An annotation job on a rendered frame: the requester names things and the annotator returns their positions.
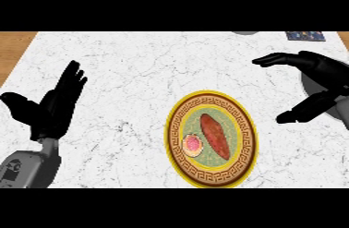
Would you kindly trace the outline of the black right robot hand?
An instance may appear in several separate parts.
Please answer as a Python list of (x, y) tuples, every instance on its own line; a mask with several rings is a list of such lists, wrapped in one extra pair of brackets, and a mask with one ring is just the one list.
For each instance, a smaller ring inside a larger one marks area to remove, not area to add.
[(302, 73), (324, 87), (290, 111), (283, 112), (275, 121), (278, 124), (306, 123), (336, 106), (336, 99), (349, 96), (349, 66), (333, 58), (301, 51), (298, 54), (272, 53), (253, 60), (256, 65), (295, 66)]

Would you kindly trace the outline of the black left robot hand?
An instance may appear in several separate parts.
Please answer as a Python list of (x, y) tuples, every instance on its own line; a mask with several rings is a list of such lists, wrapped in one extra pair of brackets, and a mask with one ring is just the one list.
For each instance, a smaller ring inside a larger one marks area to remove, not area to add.
[(71, 124), (76, 104), (82, 94), (88, 77), (79, 69), (80, 63), (71, 61), (62, 71), (61, 79), (40, 102), (31, 101), (15, 92), (5, 92), (0, 101), (9, 108), (12, 118), (30, 126), (30, 139), (59, 139)]

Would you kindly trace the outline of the reddish brown sweet potato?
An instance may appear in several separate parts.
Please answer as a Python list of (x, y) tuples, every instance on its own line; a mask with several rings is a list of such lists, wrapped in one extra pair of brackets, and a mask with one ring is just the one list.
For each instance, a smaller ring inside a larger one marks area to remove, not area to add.
[(201, 132), (219, 157), (224, 160), (230, 160), (231, 152), (224, 129), (219, 122), (209, 114), (201, 115)]

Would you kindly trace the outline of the yellow brown patterned plate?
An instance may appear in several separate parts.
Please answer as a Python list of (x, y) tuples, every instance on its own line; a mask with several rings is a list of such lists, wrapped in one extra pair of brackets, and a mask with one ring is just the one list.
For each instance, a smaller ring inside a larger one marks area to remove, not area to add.
[(194, 186), (233, 187), (249, 177), (258, 157), (256, 127), (225, 93), (200, 90), (179, 100), (166, 120), (166, 153)]

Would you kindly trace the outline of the dark blue patterned box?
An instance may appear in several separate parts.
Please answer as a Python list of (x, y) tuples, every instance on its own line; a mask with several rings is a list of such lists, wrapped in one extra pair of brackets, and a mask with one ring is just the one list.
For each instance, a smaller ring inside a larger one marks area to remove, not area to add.
[(326, 38), (320, 31), (287, 31), (290, 41), (324, 42)]

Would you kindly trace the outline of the pink cream round slice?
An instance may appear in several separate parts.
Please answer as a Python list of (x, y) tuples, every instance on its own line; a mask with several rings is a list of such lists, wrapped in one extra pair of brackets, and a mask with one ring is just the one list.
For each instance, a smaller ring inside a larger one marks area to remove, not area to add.
[(196, 134), (188, 134), (184, 137), (184, 153), (188, 157), (196, 158), (201, 155), (203, 142)]

